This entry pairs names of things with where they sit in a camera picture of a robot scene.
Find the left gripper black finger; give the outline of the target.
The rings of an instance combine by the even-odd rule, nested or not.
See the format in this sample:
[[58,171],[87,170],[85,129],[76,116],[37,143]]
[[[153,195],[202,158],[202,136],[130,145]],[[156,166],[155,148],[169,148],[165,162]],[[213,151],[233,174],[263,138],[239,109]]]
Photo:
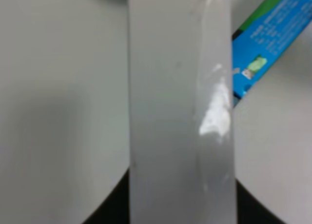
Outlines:
[[284,224],[236,180],[238,224]]

